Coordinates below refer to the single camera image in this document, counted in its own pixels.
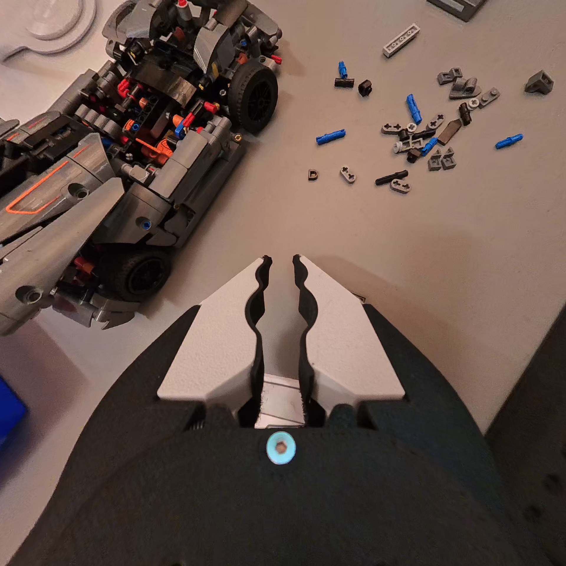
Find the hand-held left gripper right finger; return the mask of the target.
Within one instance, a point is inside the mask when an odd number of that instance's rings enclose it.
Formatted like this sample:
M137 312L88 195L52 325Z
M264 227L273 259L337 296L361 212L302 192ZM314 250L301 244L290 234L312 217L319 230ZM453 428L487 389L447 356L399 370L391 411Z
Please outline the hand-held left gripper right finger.
M299 383L307 426L339 405L399 401L405 389L360 299L301 254L293 257L300 338Z

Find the grey lego slope brick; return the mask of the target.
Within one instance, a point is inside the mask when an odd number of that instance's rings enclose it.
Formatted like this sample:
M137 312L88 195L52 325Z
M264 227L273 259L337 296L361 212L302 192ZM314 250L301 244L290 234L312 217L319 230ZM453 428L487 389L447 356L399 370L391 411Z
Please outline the grey lego slope brick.
M524 92L537 93L542 95L549 94L554 88L554 81L544 70L540 70L527 80Z

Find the blue storage bin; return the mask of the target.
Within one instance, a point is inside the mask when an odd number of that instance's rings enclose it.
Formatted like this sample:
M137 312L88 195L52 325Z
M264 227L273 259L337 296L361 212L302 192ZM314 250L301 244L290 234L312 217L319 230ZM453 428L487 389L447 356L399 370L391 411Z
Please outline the blue storage bin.
M1 447L27 414L27 407L1 376Z

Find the white adjustable stand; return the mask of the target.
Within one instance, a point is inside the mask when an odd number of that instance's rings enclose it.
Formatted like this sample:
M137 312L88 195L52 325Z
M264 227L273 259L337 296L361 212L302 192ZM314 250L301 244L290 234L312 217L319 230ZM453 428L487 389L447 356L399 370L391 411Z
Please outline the white adjustable stand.
M1 62L22 51L52 55L89 32L97 1L1 1Z

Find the pile of small lego pieces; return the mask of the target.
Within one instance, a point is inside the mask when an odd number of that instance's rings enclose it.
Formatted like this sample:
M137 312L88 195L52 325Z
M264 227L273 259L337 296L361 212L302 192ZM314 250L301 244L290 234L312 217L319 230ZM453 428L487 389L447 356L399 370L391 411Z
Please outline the pile of small lego pieces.
M449 99L462 101L457 109L458 116L451 120L441 129L445 122L445 114L437 113L423 129L418 127L423 123L420 109L413 94L407 96L407 109L411 115L412 122L403 126L396 121L388 121L382 125L383 135L394 135L397 141L393 145L394 154L405 154L408 164L415 164L419 159L427 157L427 166L430 172L440 170L452 170L456 167L455 152L447 146L460 129L469 126L472 122L471 113L477 109L483 109L497 100L501 92L496 87L481 92L478 87L477 78L465 79L461 68L453 67L446 73L437 76L437 82L443 86L450 85ZM345 129L333 131L315 138L318 146L329 144L333 141L343 139L346 135ZM375 186L389 185L390 189L399 194L408 194L411 185L407 182L408 170L384 175L375 180Z

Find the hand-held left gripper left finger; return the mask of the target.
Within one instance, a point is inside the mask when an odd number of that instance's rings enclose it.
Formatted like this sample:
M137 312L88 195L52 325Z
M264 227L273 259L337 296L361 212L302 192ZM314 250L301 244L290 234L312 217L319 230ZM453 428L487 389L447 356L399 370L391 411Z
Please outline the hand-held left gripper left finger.
M199 304L159 386L160 400L223 405L241 426L255 426L264 385L257 323L271 265L270 256L256 259Z

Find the grey lego car model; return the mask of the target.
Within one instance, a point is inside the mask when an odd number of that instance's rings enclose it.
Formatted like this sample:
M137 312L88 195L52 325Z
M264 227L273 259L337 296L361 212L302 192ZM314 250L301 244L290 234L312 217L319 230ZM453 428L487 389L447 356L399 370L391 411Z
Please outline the grey lego car model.
M251 1L123 1L103 36L103 67L1 119L2 336L133 319L275 111L282 31Z

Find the grey lego tile assembly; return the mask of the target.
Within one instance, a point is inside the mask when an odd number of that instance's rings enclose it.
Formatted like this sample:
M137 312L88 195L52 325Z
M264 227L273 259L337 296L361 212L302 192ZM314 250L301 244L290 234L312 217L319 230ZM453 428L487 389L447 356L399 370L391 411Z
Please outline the grey lego tile assembly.
M463 22L470 21L486 1L427 1Z

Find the light grey studded lego plate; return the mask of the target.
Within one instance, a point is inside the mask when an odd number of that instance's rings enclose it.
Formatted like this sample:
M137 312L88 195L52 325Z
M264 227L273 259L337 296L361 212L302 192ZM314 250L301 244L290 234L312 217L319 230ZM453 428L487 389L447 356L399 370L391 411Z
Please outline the light grey studded lego plate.
M410 42L412 42L420 32L420 27L416 23L412 23L405 30L400 32L385 44L385 46L383 47L383 55L386 58L391 58L396 53L399 53L399 51L407 46Z

